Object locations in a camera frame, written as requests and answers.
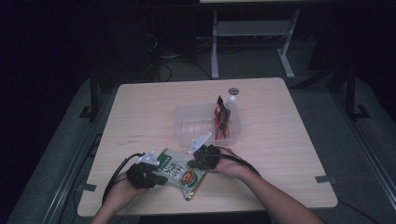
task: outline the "table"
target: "table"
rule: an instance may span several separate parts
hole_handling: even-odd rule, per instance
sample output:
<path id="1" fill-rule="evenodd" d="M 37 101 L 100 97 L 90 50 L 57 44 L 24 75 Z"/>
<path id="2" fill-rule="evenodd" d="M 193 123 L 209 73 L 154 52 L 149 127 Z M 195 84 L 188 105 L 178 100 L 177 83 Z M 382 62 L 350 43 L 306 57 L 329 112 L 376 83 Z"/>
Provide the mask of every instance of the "table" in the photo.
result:
<path id="1" fill-rule="evenodd" d="M 188 154 L 173 132 L 178 105 L 215 103 L 228 89 L 240 90 L 236 104 L 241 133 L 230 148 L 249 161 L 269 182 L 309 208 L 337 205 L 329 182 L 309 139 L 300 115 L 281 78 L 208 80 L 173 83 L 127 84 L 120 86 L 87 183 L 78 213 L 93 216 L 101 206 L 108 180 L 120 163 L 136 152 L 164 148 Z M 137 159 L 130 161 L 128 169 Z M 196 195 L 187 202 L 179 188 L 156 186 L 140 195 L 119 215 L 161 215 L 236 211 L 264 208 L 239 180 L 208 174 Z"/>

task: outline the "dark background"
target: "dark background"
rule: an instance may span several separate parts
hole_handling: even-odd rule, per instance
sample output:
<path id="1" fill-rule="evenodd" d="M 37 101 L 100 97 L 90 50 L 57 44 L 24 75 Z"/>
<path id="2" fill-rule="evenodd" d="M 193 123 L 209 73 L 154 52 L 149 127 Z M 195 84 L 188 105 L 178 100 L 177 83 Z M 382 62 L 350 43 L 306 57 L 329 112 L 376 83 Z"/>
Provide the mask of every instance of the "dark background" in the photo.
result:
<path id="1" fill-rule="evenodd" d="M 312 68 L 325 68 L 352 54 L 358 76 L 372 86 L 378 101 L 396 120 L 396 8 L 390 2 L 303 9 L 294 37 L 313 35 L 318 39 Z M 97 43 L 111 52 L 117 49 L 112 40 L 124 41 L 125 33 L 119 27 L 115 32 L 120 33 L 112 36 L 110 18 L 72 6 L 70 1 L 47 0 L 3 0 L 0 6 L 1 223 L 6 222 L 74 94 L 91 71 L 108 69 L 122 74 L 135 69 L 120 69 L 114 63 L 95 67 L 97 62 L 111 61 L 96 51 Z M 210 15 L 158 13 L 155 17 L 163 24 L 156 26 L 158 20 L 154 20 L 148 28 L 157 29 L 165 45 L 193 54 L 194 36 L 210 34 Z M 140 16 L 134 15 L 134 25 L 126 26 L 136 28 Z M 136 41 L 144 43 L 145 39 Z M 156 60 L 145 51 L 138 55 L 144 55 L 145 62 Z M 111 78 L 111 85 L 102 87 L 111 88 L 119 79 L 134 82 L 154 78 L 147 68 L 141 69 L 147 76 Z"/>

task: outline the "person's right hand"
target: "person's right hand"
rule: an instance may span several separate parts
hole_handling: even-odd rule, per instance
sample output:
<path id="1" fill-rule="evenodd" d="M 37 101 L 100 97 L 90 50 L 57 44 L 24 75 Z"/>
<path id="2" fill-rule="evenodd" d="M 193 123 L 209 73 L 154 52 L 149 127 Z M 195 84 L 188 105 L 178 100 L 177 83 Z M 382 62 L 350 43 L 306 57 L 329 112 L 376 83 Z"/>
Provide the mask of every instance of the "person's right hand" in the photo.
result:
<path id="1" fill-rule="evenodd" d="M 221 154 L 234 156 L 229 151 L 233 152 L 230 148 L 227 148 L 227 150 L 221 149 Z M 219 172 L 229 177 L 239 178 L 243 173 L 250 172 L 250 170 L 239 162 L 221 158 L 216 168 L 210 172 Z"/>

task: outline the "floor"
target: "floor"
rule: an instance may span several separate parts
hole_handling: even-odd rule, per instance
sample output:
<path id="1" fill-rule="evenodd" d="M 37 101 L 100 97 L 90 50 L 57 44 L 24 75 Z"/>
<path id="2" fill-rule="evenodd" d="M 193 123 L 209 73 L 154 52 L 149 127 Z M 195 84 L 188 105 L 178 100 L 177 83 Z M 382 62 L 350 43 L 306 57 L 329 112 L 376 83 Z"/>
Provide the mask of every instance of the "floor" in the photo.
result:
<path id="1" fill-rule="evenodd" d="M 307 71 L 314 46 L 312 39 L 291 43 L 288 57 L 296 75 L 293 80 L 285 77 L 273 45 L 221 52 L 219 79 L 281 77 L 288 86 L 295 85 L 315 74 L 315 71 Z M 163 64 L 167 67 L 160 66 L 161 80 L 206 80 L 210 73 L 210 54 L 208 50 L 202 50 L 197 53 L 196 61 L 181 55 Z M 396 180 L 396 125 L 377 102 L 370 87 L 359 79 L 356 103 L 364 105 L 371 118 L 352 122 L 344 110 L 345 90 L 331 93 L 326 89 L 330 77 L 303 90 L 290 89 L 339 199 L 334 208 L 314 212 L 327 223 L 395 223 L 396 207 L 384 190 L 387 185 L 380 181 L 378 170 L 370 159 L 373 153 L 368 153 L 367 147 L 388 172 L 389 179 Z M 84 106 L 90 105 L 90 83 L 89 80 L 84 82 L 9 223 L 89 223 L 91 219 L 80 217 L 76 210 L 116 94 L 117 89 L 111 93 L 100 92 L 97 117 L 92 121 L 80 118 Z M 137 223 L 138 220 L 139 217 L 114 217 L 112 223 Z"/>

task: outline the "clear plastic container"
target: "clear plastic container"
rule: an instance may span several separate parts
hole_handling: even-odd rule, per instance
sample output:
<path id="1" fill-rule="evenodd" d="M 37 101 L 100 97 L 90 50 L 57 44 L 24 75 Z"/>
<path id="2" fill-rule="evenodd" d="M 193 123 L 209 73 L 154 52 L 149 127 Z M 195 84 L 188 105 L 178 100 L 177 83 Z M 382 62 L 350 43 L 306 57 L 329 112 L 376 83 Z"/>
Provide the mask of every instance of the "clear plastic container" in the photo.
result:
<path id="1" fill-rule="evenodd" d="M 180 105 L 175 109 L 174 131 L 177 141 L 182 147 L 190 147 L 192 139 L 207 132 L 212 132 L 206 145 L 230 146 L 235 144 L 241 133 L 238 108 L 236 104 L 229 104 L 231 111 L 228 125 L 228 137 L 215 140 L 215 109 L 216 104 Z"/>

